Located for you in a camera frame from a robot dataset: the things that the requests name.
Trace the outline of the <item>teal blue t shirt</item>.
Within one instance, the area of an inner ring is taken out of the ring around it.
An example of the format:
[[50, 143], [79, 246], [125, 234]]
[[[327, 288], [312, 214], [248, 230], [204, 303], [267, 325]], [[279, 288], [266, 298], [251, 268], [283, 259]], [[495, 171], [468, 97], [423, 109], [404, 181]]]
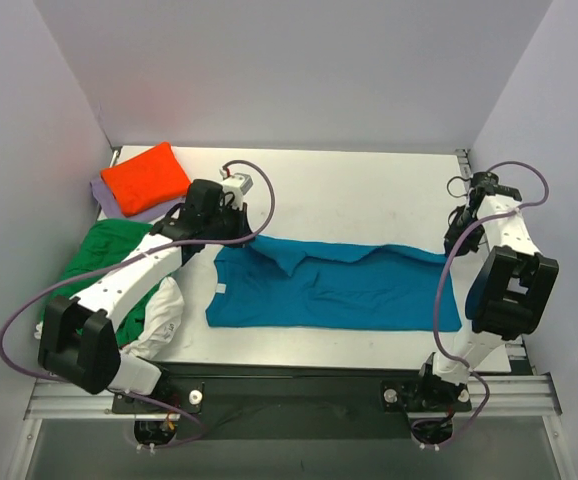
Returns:
[[308, 327], [430, 331], [461, 326], [453, 285], [437, 288], [445, 258], [405, 245], [369, 246], [257, 237], [222, 249], [206, 310], [217, 328]]

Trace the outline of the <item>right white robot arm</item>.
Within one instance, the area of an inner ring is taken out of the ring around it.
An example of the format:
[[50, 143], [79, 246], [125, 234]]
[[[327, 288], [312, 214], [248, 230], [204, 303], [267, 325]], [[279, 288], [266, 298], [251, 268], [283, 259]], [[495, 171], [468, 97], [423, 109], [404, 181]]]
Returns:
[[412, 383], [413, 399], [424, 408], [466, 401], [473, 370], [506, 342], [536, 330], [559, 273], [558, 262], [530, 236], [522, 215], [529, 205], [517, 188], [501, 184], [491, 170], [473, 174], [468, 183], [466, 202], [444, 235], [438, 286], [445, 286], [455, 258], [477, 252], [481, 243], [488, 256], [467, 294], [466, 324], [451, 348], [437, 347]]

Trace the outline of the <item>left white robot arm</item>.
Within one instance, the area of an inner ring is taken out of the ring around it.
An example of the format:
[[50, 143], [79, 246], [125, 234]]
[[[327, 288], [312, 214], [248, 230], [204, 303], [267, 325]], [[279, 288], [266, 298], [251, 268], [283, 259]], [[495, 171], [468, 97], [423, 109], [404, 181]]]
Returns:
[[245, 194], [253, 181], [236, 173], [216, 183], [195, 180], [183, 202], [157, 221], [129, 255], [131, 265], [107, 273], [45, 308], [38, 362], [90, 394], [135, 392], [151, 412], [164, 409], [170, 385], [159, 367], [122, 352], [116, 332], [130, 310], [160, 281], [184, 266], [208, 240], [238, 241], [250, 234]]

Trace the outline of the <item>folded lavender t shirt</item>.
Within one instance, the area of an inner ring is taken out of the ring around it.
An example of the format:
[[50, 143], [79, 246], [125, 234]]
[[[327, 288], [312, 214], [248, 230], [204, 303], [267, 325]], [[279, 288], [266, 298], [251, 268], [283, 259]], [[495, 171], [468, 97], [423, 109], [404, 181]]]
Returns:
[[127, 216], [121, 212], [119, 203], [100, 176], [95, 177], [90, 182], [90, 188], [93, 198], [98, 202], [102, 213], [106, 218], [110, 219], [123, 219], [150, 223], [164, 216], [172, 207], [178, 203], [183, 203], [185, 200], [184, 197], [175, 198], [173, 200], [159, 203], [153, 207], [149, 207], [138, 214]]

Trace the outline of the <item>folded orange t shirt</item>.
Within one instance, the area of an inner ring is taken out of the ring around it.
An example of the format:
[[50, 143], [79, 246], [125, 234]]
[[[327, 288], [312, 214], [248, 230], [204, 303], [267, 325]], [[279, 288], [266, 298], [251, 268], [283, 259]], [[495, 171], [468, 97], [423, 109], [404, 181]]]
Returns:
[[124, 216], [140, 214], [186, 195], [191, 180], [179, 164], [172, 146], [162, 142], [100, 176]]

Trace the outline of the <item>white t shirt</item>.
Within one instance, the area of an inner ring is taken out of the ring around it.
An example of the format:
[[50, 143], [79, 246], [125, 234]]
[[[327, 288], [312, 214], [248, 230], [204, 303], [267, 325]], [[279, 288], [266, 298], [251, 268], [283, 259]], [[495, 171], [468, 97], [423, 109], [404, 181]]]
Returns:
[[132, 356], [154, 359], [174, 339], [184, 306], [178, 283], [170, 276], [163, 278], [132, 308], [116, 331], [119, 349]]

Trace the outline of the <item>green t shirt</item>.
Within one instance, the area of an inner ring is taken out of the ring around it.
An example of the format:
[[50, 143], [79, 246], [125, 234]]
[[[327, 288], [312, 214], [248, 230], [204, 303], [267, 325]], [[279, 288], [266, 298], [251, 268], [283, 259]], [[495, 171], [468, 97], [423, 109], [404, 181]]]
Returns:
[[[59, 281], [121, 262], [134, 251], [151, 227], [148, 223], [122, 219], [97, 221], [66, 265]], [[116, 331], [120, 347], [126, 347], [139, 338], [146, 324], [148, 302], [159, 290], [160, 285], [154, 285], [125, 316]]]

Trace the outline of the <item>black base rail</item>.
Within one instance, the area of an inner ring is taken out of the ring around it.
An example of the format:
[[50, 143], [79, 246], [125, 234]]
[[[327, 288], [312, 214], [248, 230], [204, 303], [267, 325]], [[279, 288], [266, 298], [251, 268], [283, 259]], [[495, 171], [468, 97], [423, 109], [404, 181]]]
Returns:
[[176, 437], [207, 440], [384, 440], [420, 414], [471, 411], [466, 386], [430, 370], [166, 363], [154, 397], [190, 414]]

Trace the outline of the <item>aluminium front frame rail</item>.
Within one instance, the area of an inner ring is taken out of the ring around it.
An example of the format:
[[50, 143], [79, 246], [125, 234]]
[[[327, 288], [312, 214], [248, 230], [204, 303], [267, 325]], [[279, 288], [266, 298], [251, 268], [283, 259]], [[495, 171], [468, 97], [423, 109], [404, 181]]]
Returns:
[[[481, 415], [492, 417], [543, 417], [562, 413], [551, 378], [540, 376], [487, 376], [490, 396]], [[120, 400], [109, 392], [91, 395], [79, 387], [38, 381], [26, 407], [26, 420], [158, 420], [165, 411], [132, 407], [120, 411]]]

